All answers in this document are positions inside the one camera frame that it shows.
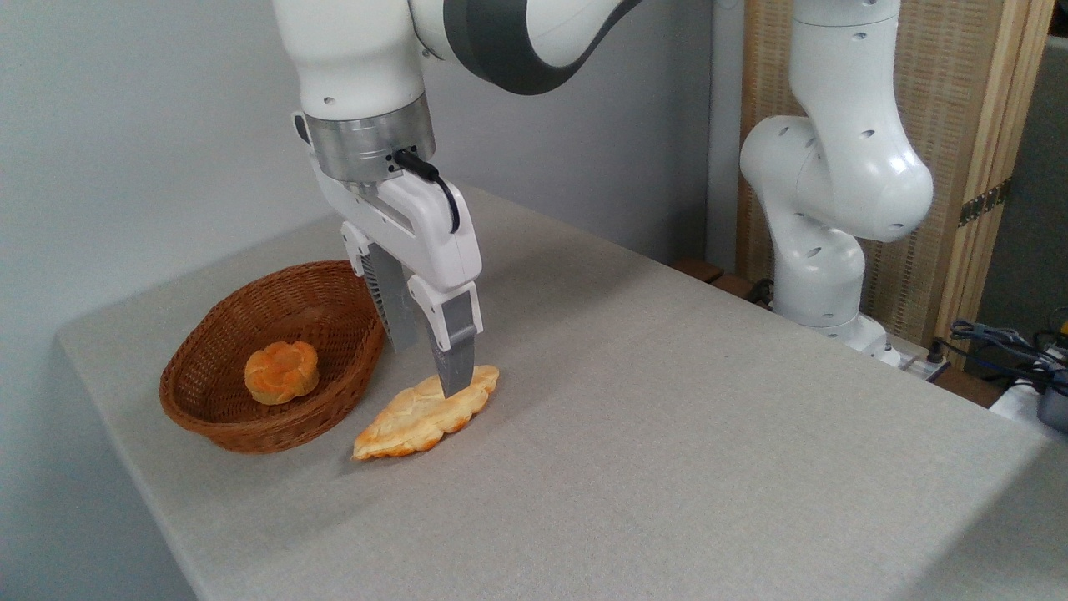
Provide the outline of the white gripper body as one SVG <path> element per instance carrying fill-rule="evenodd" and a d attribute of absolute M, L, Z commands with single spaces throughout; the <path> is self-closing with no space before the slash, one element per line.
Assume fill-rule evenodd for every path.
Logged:
<path fill-rule="evenodd" d="M 453 228 L 441 187 L 411 172 L 371 186 L 335 181 L 317 161 L 313 171 L 337 213 L 437 290 L 461 288 L 480 275 L 476 232 L 456 186 L 449 187 L 459 213 L 459 227 Z"/>

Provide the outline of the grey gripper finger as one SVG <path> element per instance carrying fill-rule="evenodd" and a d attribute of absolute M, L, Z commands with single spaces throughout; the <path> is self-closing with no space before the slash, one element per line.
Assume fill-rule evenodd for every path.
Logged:
<path fill-rule="evenodd" d="M 363 279 L 374 301 L 379 319 L 384 325 L 390 345 L 404 351 L 417 344 L 417 323 L 408 301 L 406 278 L 400 262 L 386 252 L 384 247 L 355 228 L 349 221 L 342 224 L 345 250 L 352 270 Z"/>
<path fill-rule="evenodd" d="M 476 336 L 484 331 L 476 282 L 438 290 L 412 275 L 408 290 L 422 309 L 440 386 L 446 398 L 469 388 L 476 366 Z"/>

